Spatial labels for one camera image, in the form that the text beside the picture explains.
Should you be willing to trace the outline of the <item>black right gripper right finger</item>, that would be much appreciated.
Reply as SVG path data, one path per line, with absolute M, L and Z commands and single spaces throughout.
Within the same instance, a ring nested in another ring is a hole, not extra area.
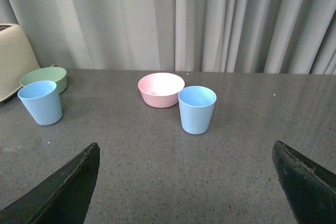
M 335 223 L 335 174 L 281 141 L 272 160 L 297 223 Z

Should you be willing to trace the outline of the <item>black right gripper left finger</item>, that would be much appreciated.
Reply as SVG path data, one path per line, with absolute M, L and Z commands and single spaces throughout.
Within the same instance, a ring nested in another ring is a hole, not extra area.
M 1 223 L 83 223 L 100 166 L 97 143 L 1 210 Z

